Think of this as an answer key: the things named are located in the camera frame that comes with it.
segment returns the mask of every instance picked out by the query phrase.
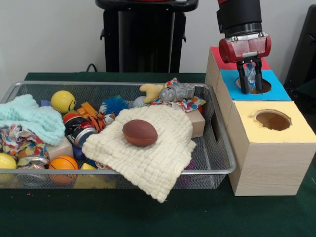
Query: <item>orange basketball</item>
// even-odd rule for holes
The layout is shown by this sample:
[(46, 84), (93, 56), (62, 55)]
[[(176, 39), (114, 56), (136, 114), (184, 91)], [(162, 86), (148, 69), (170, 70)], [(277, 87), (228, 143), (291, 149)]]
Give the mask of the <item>orange basketball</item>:
[[(49, 169), (78, 169), (78, 164), (74, 158), (70, 156), (59, 156), (55, 158), (49, 165)], [(75, 174), (51, 174), (50, 178), (57, 184), (65, 185), (76, 179)]]

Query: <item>yellow plush toy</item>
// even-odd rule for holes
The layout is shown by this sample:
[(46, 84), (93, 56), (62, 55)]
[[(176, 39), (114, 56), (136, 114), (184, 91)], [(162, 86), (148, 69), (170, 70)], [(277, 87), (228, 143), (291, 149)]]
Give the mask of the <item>yellow plush toy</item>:
[(146, 98), (144, 100), (145, 104), (151, 103), (159, 97), (161, 90), (164, 88), (163, 85), (154, 85), (154, 84), (144, 84), (139, 90), (146, 92)]

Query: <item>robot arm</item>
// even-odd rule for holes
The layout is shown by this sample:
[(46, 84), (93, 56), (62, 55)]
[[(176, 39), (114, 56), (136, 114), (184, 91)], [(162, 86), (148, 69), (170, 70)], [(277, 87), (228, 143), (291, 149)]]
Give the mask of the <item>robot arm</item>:
[(218, 0), (219, 51), (225, 63), (236, 63), (243, 93), (249, 92), (243, 65), (256, 64), (256, 88), (263, 89), (261, 58), (271, 51), (271, 38), (262, 31), (260, 0)]

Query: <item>wire mesh basket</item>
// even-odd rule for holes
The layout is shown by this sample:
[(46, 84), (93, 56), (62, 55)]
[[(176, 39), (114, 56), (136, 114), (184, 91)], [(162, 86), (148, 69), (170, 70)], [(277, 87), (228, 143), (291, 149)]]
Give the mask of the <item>wire mesh basket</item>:
[[(89, 102), (94, 108), (98, 108), (105, 98), (116, 95), (131, 104), (135, 98), (143, 95), (139, 91), (141, 85), (115, 82), (23, 81), (13, 84), (1, 103), (9, 102), (16, 96), (31, 94), (40, 104), (41, 100), (50, 100), (56, 91), (67, 90), (74, 94), (77, 105)], [(204, 135), (193, 138), (197, 144), (192, 153), (194, 165), (190, 170), (182, 172), (174, 188), (216, 189), (225, 176), (234, 171), (235, 157), (213, 89), (205, 84), (194, 85), (195, 95), (207, 101), (203, 105), (202, 113), (206, 121)], [(113, 170), (0, 169), (0, 188), (130, 189), (135, 186)]]

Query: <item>white wall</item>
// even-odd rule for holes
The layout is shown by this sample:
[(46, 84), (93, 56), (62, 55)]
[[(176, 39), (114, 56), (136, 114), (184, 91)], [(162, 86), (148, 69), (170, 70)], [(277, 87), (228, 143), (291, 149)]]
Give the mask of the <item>white wall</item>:
[[(268, 63), (284, 80), (308, 7), (315, 0), (261, 0), (264, 31), (272, 36)], [(218, 32), (217, 0), (187, 13), (181, 72), (205, 72)], [(0, 0), (0, 97), (27, 72), (79, 72), (91, 62), (105, 69), (103, 10), (93, 0)]]

